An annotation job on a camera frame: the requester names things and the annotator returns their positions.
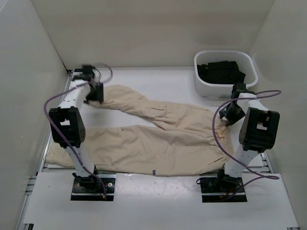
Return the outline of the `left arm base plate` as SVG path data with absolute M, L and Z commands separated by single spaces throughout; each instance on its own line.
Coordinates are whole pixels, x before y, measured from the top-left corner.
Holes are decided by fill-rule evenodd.
M 77 177 L 73 173 L 74 181 L 71 190 L 71 201 L 113 201 L 116 187 L 115 174 L 100 174 L 105 190 L 100 181 L 93 178 Z

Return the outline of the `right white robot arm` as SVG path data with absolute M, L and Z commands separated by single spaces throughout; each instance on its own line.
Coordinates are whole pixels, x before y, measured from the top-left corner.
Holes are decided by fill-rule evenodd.
M 219 109 L 219 117 L 227 126 L 242 121 L 238 134 L 239 147 L 234 159 L 218 171 L 215 185 L 220 191 L 238 190 L 242 186 L 242 173 L 260 153 L 273 148 L 277 136 L 280 114 L 261 104 L 257 94 L 248 91 L 244 83 L 233 86 L 231 99 Z

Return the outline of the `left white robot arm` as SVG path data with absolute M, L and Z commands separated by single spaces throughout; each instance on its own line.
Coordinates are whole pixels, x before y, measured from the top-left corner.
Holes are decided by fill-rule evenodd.
M 71 87 L 63 93 L 65 96 L 59 106 L 47 111 L 47 104 L 56 98 L 54 96 L 45 102 L 44 112 L 50 121 L 54 142 L 66 150 L 73 162 L 76 169 L 73 176 L 77 183 L 90 192 L 99 190 L 105 193 L 105 185 L 83 146 L 86 129 L 80 114 L 84 102 L 103 103 L 104 84 L 100 79 L 101 74 L 96 67 L 83 65 L 81 74 L 71 80 Z

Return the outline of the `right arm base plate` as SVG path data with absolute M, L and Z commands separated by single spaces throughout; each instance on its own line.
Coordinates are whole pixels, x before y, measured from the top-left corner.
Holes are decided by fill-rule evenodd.
M 242 178 L 225 181 L 218 176 L 201 177 L 196 181 L 201 187 L 202 203 L 242 203 L 247 202 L 244 189 L 239 188 L 243 185 Z

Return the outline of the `beige trousers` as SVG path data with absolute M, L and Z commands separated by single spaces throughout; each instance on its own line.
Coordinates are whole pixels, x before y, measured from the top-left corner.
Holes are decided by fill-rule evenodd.
M 108 86 L 97 109 L 120 110 L 151 126 L 89 128 L 85 149 L 99 169 L 121 173 L 206 173 L 233 155 L 230 131 L 213 112 L 191 104 L 153 101 L 122 85 Z

